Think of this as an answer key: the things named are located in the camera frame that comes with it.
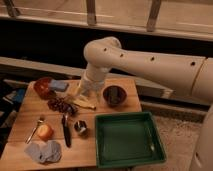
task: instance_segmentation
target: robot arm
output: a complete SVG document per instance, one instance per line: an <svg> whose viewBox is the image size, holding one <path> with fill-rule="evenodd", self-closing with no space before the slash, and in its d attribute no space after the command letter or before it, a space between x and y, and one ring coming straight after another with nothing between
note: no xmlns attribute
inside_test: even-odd
<svg viewBox="0 0 213 171"><path fill-rule="evenodd" d="M98 91L111 68L119 69L173 90L213 101L212 59L205 57L127 51L114 37L94 40L84 48L88 61L80 90Z"/></svg>

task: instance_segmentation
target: dark background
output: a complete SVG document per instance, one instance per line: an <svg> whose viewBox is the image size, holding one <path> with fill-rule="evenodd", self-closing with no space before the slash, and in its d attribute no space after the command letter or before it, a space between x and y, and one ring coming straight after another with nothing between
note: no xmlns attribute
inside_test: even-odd
<svg viewBox="0 0 213 171"><path fill-rule="evenodd" d="M14 20L0 20L0 56L85 68L85 44L106 36L117 37L127 50L213 57L207 41Z"/></svg>

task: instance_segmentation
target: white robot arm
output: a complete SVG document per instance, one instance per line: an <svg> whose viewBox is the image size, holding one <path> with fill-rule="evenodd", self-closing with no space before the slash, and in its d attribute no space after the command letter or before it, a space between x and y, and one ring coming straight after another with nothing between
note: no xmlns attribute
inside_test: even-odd
<svg viewBox="0 0 213 171"><path fill-rule="evenodd" d="M213 59L196 56L127 51L114 37L94 40L84 48L88 61L78 93L98 91L111 68L160 83L180 93L213 102ZM213 169L213 118L210 108L193 155L191 171Z"/></svg>

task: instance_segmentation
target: food item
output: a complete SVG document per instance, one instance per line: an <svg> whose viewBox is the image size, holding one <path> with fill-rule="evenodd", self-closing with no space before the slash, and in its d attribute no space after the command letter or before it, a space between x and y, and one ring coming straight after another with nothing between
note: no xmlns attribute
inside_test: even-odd
<svg viewBox="0 0 213 171"><path fill-rule="evenodd" d="M54 131L51 128L51 126L46 123L40 125L37 129L37 135L43 141L47 141L47 140L51 139L53 133L54 133Z"/></svg>
<svg viewBox="0 0 213 171"><path fill-rule="evenodd" d="M96 106L93 105L86 96L84 95L79 95L77 98L72 97L71 95L67 95L65 98L65 101L67 103L74 103L77 106L83 107L83 108L89 108L89 109L96 109Z"/></svg>
<svg viewBox="0 0 213 171"><path fill-rule="evenodd" d="M77 113L78 109L74 104L67 103L64 98L53 98L47 102L49 108L53 111L59 111L60 113L68 113L69 115L74 115Z"/></svg>
<svg viewBox="0 0 213 171"><path fill-rule="evenodd" d="M51 90L64 92L68 88L69 84L63 81L52 79L49 87Z"/></svg>
<svg viewBox="0 0 213 171"><path fill-rule="evenodd" d="M104 89L103 97L110 107L115 107L123 103L126 99L126 91L117 85L112 85Z"/></svg>
<svg viewBox="0 0 213 171"><path fill-rule="evenodd" d="M41 99L48 100L56 96L56 93L49 88L51 80L51 77L42 77L33 85L34 90Z"/></svg>

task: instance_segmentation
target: small cup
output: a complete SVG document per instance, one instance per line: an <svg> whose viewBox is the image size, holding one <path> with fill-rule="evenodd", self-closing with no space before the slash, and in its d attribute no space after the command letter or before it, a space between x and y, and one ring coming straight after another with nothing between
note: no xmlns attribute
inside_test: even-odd
<svg viewBox="0 0 213 171"><path fill-rule="evenodd" d="M87 125L85 121L77 121L74 124L74 128L77 131L78 135L85 135L85 133L87 132Z"/></svg>
<svg viewBox="0 0 213 171"><path fill-rule="evenodd" d="M117 85L106 87L103 91L103 97L109 107L116 107L123 103L126 99L126 91Z"/></svg>

